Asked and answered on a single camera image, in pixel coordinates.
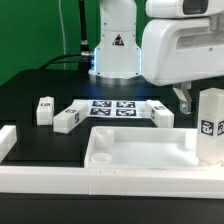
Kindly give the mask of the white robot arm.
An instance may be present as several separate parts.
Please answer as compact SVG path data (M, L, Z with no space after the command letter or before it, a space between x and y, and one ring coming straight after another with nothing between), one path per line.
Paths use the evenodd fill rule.
M100 0L100 43L90 78L122 85L143 77L173 85L187 114L191 82L224 75L224 0L147 0L145 11L151 21L137 44L135 1Z

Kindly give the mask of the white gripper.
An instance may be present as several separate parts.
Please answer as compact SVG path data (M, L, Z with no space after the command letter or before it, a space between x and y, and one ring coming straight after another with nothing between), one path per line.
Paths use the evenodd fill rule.
M224 31L211 31L208 18L154 19L143 32L141 59L144 78L174 84L180 111L190 114L188 81L224 75Z

